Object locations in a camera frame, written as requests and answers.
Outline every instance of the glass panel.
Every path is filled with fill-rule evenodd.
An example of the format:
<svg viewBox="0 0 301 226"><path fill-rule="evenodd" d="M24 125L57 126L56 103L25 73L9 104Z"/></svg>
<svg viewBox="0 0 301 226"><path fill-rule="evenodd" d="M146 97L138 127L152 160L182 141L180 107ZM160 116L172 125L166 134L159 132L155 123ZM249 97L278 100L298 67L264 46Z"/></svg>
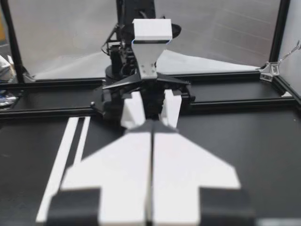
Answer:
<svg viewBox="0 0 301 226"><path fill-rule="evenodd" d="M114 0L9 4L23 64L36 79L104 76L110 59L101 46L117 22Z"/></svg>
<svg viewBox="0 0 301 226"><path fill-rule="evenodd" d="M280 0L155 0L182 27L160 59L165 74L251 71L269 59ZM24 66L36 79L104 77L101 46L115 0L9 0Z"/></svg>
<svg viewBox="0 0 301 226"><path fill-rule="evenodd" d="M157 15L182 27L169 49L261 67L269 59L280 0L158 0Z"/></svg>
<svg viewBox="0 0 301 226"><path fill-rule="evenodd" d="M283 35L280 57L290 52L301 38L301 1L291 0L285 32ZM292 88L301 95L301 76L300 76L301 52L296 51L285 59L280 65L281 75L291 84Z"/></svg>

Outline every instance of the black table surface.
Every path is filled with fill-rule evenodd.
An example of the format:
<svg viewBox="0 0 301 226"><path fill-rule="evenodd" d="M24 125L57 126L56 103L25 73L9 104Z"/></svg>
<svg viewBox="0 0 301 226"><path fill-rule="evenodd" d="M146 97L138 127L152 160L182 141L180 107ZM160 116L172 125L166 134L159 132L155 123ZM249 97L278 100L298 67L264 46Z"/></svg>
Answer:
<svg viewBox="0 0 301 226"><path fill-rule="evenodd" d="M245 97L246 93L250 98L276 95L262 88L266 85L246 86L256 87L254 93L263 89L263 95L248 90L244 92ZM207 92L207 97L210 92L216 93L213 89ZM220 96L226 92L225 87L218 90ZM0 122L1 226L34 225L67 120ZM185 137L236 167L259 218L301 218L301 119L296 112L181 116L178 129ZM116 140L122 133L121 129L94 116L83 157Z"/></svg>

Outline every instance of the black metal frame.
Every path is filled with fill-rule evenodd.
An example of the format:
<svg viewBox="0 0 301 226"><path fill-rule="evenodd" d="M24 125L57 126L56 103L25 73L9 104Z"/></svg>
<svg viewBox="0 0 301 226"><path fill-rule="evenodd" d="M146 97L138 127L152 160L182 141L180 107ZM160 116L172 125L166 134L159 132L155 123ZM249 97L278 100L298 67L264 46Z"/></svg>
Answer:
<svg viewBox="0 0 301 226"><path fill-rule="evenodd" d="M216 83L216 82L265 82L259 79L259 73L228 73L214 75L175 75L178 79L183 79L192 84L198 82ZM61 83L53 83L50 81L30 83L30 86L19 84L8 84L6 88L13 92L21 90L36 90L56 88L70 88L75 91L83 87L91 87L94 89L98 84L101 85L102 80L78 80L78 81L62 81ZM227 113L227 112L244 112L244 111L270 111L293 109L301 112L301 97L290 87L290 85L281 77L275 76L272 87L279 94L277 98L262 98L262 99L243 99L243 100L226 100L226 101L205 101L192 102L189 108L184 108L181 111L182 115L187 114L205 114L205 113ZM289 92L291 97L281 97L285 92ZM8 110L0 111L0 120L15 119L15 118L40 118L40 117L74 117L74 116L92 116L96 112L90 107L87 100L87 106L57 108L57 109L31 109L31 110Z"/></svg>
<svg viewBox="0 0 301 226"><path fill-rule="evenodd" d="M24 67L20 51L17 44L14 26L12 23L8 0L0 0L2 10L7 20L10 45L13 52L18 84L0 84L0 89L12 91L31 90L31 89L53 89L60 87L80 89L82 86L95 87L103 84L103 79L66 79L66 80L43 80L34 83L24 83ZM280 9L277 19L277 25L270 54L270 61L276 61L279 55L280 43L283 37L285 22L288 13L290 0L281 0ZM260 80L259 71L235 72L235 73L208 73L208 74L190 74L190 75L173 75L171 77L194 82L215 83L215 82L248 82ZM276 76L272 82L273 87L279 93L279 98L269 99L247 99L247 100L229 100L229 101L210 101L210 102L193 102L190 108L182 110L181 114L201 114L201 113L222 113L237 111L268 111L275 109L297 109L301 111L300 96L286 83L281 76ZM292 97L280 97L285 92L292 94ZM95 112L90 108L90 103L86 107L43 109L43 110L14 110L0 111L0 120L28 118L28 117L59 117L59 116L88 116L94 115Z"/></svg>

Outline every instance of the white plastic block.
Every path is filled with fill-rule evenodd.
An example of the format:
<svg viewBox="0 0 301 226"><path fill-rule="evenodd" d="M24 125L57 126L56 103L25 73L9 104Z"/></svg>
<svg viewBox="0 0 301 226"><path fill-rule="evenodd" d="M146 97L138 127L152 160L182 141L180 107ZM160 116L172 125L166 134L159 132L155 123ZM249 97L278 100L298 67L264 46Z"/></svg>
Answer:
<svg viewBox="0 0 301 226"><path fill-rule="evenodd" d="M165 90L164 94L165 99L163 102L160 120L164 125L176 128L179 120L182 97L180 95L174 96L171 89Z"/></svg>
<svg viewBox="0 0 301 226"><path fill-rule="evenodd" d="M151 133L128 133L70 167L61 189L100 188L101 226L144 226L150 164Z"/></svg>
<svg viewBox="0 0 301 226"><path fill-rule="evenodd" d="M169 41L173 38L170 19L135 19L135 40Z"/></svg>
<svg viewBox="0 0 301 226"><path fill-rule="evenodd" d="M125 99L121 117L121 126L132 129L145 122L144 106L140 92L131 93L131 99Z"/></svg>
<svg viewBox="0 0 301 226"><path fill-rule="evenodd" d="M153 224L201 225L199 188L239 189L235 168L177 133L155 134Z"/></svg>

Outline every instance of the wall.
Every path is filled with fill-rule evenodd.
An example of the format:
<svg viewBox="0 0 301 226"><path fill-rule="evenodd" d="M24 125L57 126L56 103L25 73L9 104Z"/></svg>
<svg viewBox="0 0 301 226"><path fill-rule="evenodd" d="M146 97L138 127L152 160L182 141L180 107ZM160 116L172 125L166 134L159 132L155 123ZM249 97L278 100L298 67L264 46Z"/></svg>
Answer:
<svg viewBox="0 0 301 226"><path fill-rule="evenodd" d="M301 1L291 0L289 13L285 25L285 33L282 41L280 57L292 50L301 39ZM301 51L293 53L281 65L280 71L284 78L301 95Z"/></svg>

